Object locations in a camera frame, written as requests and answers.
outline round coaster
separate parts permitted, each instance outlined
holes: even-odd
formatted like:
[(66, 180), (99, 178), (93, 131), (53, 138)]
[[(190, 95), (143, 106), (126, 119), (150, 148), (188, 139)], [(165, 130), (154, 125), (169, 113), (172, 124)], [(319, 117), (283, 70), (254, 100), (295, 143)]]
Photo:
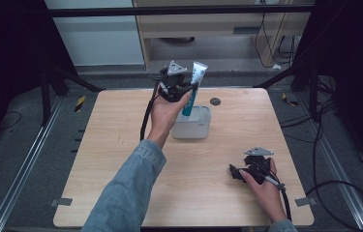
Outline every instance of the round coaster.
[(210, 101), (209, 101), (212, 105), (219, 105), (221, 104), (221, 100), (218, 99), (218, 98), (212, 98)]

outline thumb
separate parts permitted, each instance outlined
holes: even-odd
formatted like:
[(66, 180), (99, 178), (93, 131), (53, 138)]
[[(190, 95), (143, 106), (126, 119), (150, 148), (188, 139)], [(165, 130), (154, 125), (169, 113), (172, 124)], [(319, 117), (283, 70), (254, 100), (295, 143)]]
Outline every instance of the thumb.
[(239, 174), (241, 174), (242, 178), (244, 178), (244, 180), (248, 183), (248, 185), (251, 188), (253, 187), (253, 185), (258, 185), (256, 180), (254, 179), (254, 177), (250, 173), (240, 169)]
[(193, 93), (192, 90), (190, 90), (188, 93), (186, 93), (181, 100), (179, 101), (179, 103), (182, 105), (182, 107), (184, 107), (188, 101), (190, 100), (191, 94)]

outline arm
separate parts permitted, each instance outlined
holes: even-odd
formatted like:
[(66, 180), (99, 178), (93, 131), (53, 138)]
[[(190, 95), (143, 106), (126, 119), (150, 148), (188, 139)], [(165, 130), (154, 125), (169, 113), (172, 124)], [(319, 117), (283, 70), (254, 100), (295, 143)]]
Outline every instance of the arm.
[[(271, 170), (277, 173), (273, 159), (271, 159)], [(239, 173), (250, 186), (259, 206), (271, 219), (272, 224), (268, 231), (297, 231), (292, 222), (287, 219), (278, 189), (267, 181), (259, 185), (248, 172), (240, 170)]]
[(81, 231), (139, 231), (150, 201), (151, 190), (166, 158), (162, 149), (182, 107), (158, 97), (151, 111), (151, 131), (108, 183)]

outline toothpaste tube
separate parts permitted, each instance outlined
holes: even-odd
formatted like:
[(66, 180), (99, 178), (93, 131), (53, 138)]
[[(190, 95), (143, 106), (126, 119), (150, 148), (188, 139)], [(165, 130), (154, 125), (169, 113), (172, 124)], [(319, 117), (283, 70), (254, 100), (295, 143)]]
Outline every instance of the toothpaste tube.
[[(207, 68), (208, 66), (201, 64), (200, 62), (194, 61), (193, 79), (191, 80), (191, 83), (192, 84), (198, 83), (198, 88), (199, 88), (199, 84), (201, 83), (201, 80), (204, 78), (205, 71)], [(190, 101), (188, 101), (188, 104), (182, 110), (183, 116), (189, 117), (191, 115), (191, 111), (193, 110), (194, 106), (194, 101), (196, 100), (197, 91), (198, 89), (193, 90), (193, 93), (191, 94), (190, 97)]]

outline wrist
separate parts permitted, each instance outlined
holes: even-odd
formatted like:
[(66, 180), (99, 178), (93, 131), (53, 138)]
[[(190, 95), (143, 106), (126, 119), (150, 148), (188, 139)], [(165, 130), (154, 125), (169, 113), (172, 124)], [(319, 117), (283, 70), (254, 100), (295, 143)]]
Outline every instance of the wrist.
[(166, 144), (166, 138), (169, 135), (169, 131), (166, 130), (151, 130), (147, 136), (147, 139), (157, 143), (157, 145), (163, 149)]

